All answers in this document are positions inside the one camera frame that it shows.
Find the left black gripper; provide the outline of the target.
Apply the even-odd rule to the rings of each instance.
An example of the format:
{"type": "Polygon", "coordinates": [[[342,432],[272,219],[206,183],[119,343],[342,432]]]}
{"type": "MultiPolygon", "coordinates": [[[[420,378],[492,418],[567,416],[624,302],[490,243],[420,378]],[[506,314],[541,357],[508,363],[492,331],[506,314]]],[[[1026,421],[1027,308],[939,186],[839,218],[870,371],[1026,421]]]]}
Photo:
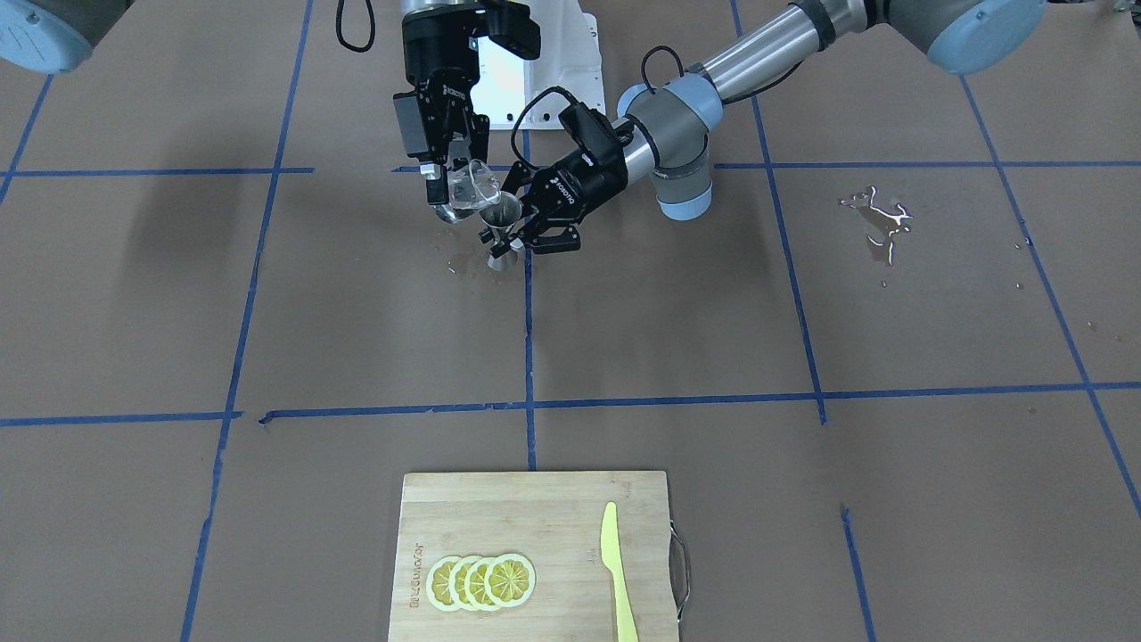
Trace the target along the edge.
{"type": "Polygon", "coordinates": [[[531,214],[511,235],[513,251],[563,253],[582,247],[578,222],[628,187],[623,151],[578,149],[551,166],[517,160],[505,176],[505,190],[531,214]]]}

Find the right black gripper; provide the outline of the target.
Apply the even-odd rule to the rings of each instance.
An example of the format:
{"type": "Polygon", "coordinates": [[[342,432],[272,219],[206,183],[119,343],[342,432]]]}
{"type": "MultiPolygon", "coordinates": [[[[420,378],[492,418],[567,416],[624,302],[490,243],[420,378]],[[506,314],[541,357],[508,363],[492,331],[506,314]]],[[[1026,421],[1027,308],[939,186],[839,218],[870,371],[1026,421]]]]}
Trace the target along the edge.
{"type": "Polygon", "coordinates": [[[424,179],[442,179],[442,152],[451,152],[451,166],[488,162],[489,117],[474,113],[472,104],[472,87],[480,81],[476,21],[402,21],[405,78],[412,90],[394,95],[394,109],[405,154],[419,162],[424,179]]]}

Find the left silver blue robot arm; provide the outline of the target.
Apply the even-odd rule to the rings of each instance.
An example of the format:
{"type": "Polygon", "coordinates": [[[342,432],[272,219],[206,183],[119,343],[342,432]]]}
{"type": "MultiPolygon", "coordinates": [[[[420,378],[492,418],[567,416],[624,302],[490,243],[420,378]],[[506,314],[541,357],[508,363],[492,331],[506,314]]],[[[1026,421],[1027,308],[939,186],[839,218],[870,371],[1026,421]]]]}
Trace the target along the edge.
{"type": "Polygon", "coordinates": [[[494,259],[577,251],[578,224],[644,177],[665,216],[697,218],[712,200],[709,135],[726,107],[780,84],[839,36],[888,25],[938,68],[969,76],[1014,52],[1044,13],[1043,1],[792,1],[667,84],[632,86],[614,119],[568,99],[559,119],[575,149],[550,166],[513,163],[503,187],[525,187],[521,224],[500,239],[482,231],[482,241],[494,259]]]}

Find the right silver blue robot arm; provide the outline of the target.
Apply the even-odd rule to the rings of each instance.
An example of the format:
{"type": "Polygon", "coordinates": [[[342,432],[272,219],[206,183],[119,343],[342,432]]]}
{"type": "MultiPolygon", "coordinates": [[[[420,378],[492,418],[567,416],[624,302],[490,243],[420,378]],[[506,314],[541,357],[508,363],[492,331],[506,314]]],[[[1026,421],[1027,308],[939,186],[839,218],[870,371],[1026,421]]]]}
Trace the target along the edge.
{"type": "Polygon", "coordinates": [[[251,111],[257,133],[272,123],[276,143],[257,143],[254,157],[242,160],[236,135],[222,133],[227,97],[266,88],[272,52],[283,52],[281,26],[301,29],[307,41],[311,5],[307,1],[5,1],[3,101],[24,98],[29,115],[3,117],[3,182],[33,178],[199,177],[313,174],[313,166],[289,164],[284,155],[293,95],[283,97],[278,117],[251,111]],[[76,106],[94,106],[94,117],[56,129],[58,152],[76,152],[90,166],[29,165],[29,147],[52,86],[78,76],[76,106]],[[219,159],[188,155],[160,166],[111,166],[97,159],[103,144],[123,152],[133,143],[156,143],[155,123],[135,116],[153,104],[171,109],[172,121],[189,125],[176,143],[213,143],[219,159]]]}

